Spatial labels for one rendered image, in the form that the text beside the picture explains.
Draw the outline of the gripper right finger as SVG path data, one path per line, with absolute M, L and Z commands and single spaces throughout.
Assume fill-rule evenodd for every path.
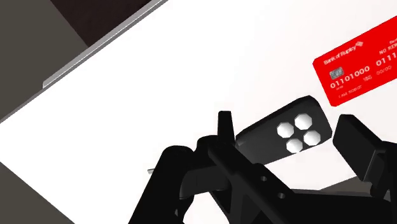
M 354 115 L 340 115 L 333 145 L 363 183 L 359 192 L 296 193 L 297 224 L 397 224 L 397 143 L 383 141 Z

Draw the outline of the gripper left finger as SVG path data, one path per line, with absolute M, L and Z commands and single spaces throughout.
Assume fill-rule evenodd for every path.
M 209 193 L 229 224 L 293 224 L 293 192 L 235 147 L 232 114 L 218 113 L 218 132 L 195 150 L 162 152 L 128 224 L 185 224 L 194 197 Z

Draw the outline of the white table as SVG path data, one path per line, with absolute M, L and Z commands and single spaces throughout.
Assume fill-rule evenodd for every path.
M 330 106 L 313 60 L 397 0 L 168 0 L 0 123 L 0 162 L 75 224 L 127 224 L 162 151 L 311 95 L 397 142 L 397 80 Z

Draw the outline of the black remote control white buttons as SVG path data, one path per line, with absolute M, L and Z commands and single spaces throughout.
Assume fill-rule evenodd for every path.
M 243 129 L 235 142 L 250 162 L 266 165 L 320 145 L 331 136 L 320 104 L 307 95 Z

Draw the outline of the red bank card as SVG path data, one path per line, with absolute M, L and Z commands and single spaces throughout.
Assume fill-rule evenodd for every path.
M 397 16 L 314 59 L 312 65 L 334 107 L 397 79 Z

